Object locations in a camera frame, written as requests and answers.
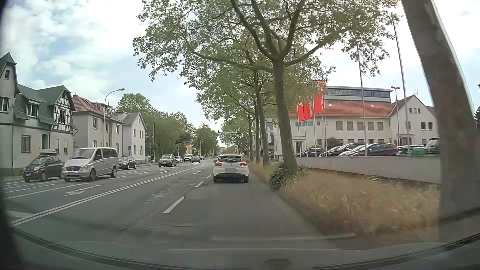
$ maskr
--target silver van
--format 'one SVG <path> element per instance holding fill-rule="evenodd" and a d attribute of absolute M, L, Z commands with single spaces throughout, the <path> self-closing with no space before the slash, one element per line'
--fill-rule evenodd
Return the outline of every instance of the silver van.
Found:
<path fill-rule="evenodd" d="M 94 181 L 97 176 L 117 176 L 119 157 L 117 150 L 111 147 L 92 147 L 78 149 L 65 162 L 62 171 L 65 182 L 77 179 Z"/>

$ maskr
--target asphalt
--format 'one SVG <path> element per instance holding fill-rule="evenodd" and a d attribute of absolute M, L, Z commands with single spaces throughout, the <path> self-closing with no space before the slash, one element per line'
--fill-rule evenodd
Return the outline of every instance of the asphalt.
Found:
<path fill-rule="evenodd" d="M 161 250 L 335 248 L 255 175 L 213 183 L 212 172 L 204 160 L 2 189 L 16 229 L 106 256 L 155 262 Z"/>

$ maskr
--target white hatchback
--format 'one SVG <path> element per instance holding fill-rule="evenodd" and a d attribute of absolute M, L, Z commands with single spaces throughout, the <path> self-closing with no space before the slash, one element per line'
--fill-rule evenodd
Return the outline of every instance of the white hatchback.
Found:
<path fill-rule="evenodd" d="M 214 160 L 213 182 L 220 180 L 231 180 L 248 183 L 248 160 L 244 160 L 242 155 L 226 154 L 220 155 L 218 160 Z"/>

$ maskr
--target dry grass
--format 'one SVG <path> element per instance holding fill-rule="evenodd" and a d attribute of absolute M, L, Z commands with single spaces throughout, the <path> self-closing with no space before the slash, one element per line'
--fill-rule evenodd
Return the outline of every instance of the dry grass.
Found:
<path fill-rule="evenodd" d="M 252 170 L 268 184 L 272 169 L 255 164 Z M 412 188 L 314 171 L 295 178 L 281 192 L 323 233 L 354 232 L 368 238 L 396 234 L 402 235 L 400 242 L 436 240 L 439 192 L 433 186 Z"/>

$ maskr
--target red flag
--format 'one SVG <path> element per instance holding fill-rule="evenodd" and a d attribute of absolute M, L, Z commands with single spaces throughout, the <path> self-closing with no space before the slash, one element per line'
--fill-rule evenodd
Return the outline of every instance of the red flag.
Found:
<path fill-rule="evenodd" d="M 324 112 L 324 95 L 314 94 L 313 104 L 315 105 L 315 113 Z"/>
<path fill-rule="evenodd" d="M 305 120 L 312 119 L 312 107 L 310 106 L 310 103 L 305 103 L 303 104 L 303 117 Z"/>
<path fill-rule="evenodd" d="M 299 122 L 305 121 L 303 105 L 297 104 L 297 113 L 299 116 Z"/>

